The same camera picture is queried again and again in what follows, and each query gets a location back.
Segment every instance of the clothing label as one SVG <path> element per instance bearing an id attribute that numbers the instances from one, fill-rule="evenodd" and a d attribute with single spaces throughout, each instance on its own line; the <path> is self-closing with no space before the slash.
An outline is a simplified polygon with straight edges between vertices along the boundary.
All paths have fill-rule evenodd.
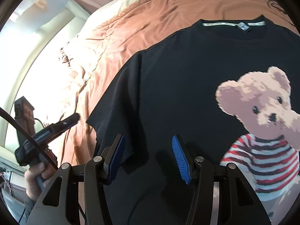
<path id="1" fill-rule="evenodd" d="M 250 31 L 250 26 L 246 25 L 245 23 L 243 22 L 240 22 L 236 25 L 237 28 L 239 28 L 240 30 L 244 31 L 244 32 L 248 32 Z"/>

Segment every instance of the teddy bear head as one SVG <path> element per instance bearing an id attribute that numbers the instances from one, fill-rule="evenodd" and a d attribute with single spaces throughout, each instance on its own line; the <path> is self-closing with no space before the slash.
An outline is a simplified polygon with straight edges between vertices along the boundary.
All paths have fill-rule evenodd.
<path id="1" fill-rule="evenodd" d="M 216 91 L 216 100 L 222 111 L 236 116 L 249 133 L 274 140 L 290 124 L 290 93 L 286 74 L 270 67 L 266 73 L 250 72 L 238 81 L 222 83 Z"/>

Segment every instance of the finger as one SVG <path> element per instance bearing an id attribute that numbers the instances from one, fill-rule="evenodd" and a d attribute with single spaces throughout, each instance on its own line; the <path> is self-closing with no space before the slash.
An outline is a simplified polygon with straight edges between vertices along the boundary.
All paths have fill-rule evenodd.
<path id="1" fill-rule="evenodd" d="M 43 186 L 46 188 L 46 186 L 49 184 L 51 181 L 52 177 L 48 178 L 45 182 L 43 182 Z"/>
<path id="2" fill-rule="evenodd" d="M 42 178 L 48 179 L 51 176 L 53 176 L 54 174 L 55 174 L 55 169 L 50 164 L 48 164 L 47 168 L 42 173 Z"/>
<path id="3" fill-rule="evenodd" d="M 43 162 L 31 166 L 24 174 L 26 181 L 35 181 L 35 178 L 45 170 L 45 164 Z"/>

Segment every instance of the human hand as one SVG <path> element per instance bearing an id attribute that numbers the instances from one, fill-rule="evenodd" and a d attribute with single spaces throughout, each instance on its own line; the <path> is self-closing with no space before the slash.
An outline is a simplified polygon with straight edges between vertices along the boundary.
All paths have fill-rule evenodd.
<path id="1" fill-rule="evenodd" d="M 41 195 L 41 189 L 36 181 L 37 176 L 41 175 L 42 178 L 46 179 L 43 183 L 44 187 L 46 187 L 54 174 L 55 169 L 51 166 L 51 164 L 44 164 L 41 162 L 31 166 L 24 174 L 27 196 L 30 199 L 37 201 Z"/>

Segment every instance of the metal screw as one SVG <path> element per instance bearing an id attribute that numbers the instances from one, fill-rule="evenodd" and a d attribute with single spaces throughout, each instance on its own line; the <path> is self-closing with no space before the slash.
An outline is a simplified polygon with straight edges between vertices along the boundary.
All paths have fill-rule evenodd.
<path id="1" fill-rule="evenodd" d="M 198 157 L 196 157 L 196 161 L 197 162 L 203 162 L 204 161 L 204 157 L 198 156 Z"/>
<path id="2" fill-rule="evenodd" d="M 235 169 L 235 168 L 236 168 L 236 165 L 233 164 L 233 163 L 229 163 L 229 164 L 228 164 L 228 167 L 229 167 L 230 169 Z"/>
<path id="3" fill-rule="evenodd" d="M 102 161 L 102 157 L 100 157 L 100 156 L 97 156 L 97 157 L 94 157 L 94 162 L 100 162 L 100 161 Z"/>
<path id="4" fill-rule="evenodd" d="M 68 163 L 64 163 L 61 165 L 62 169 L 67 169 L 70 165 Z"/>

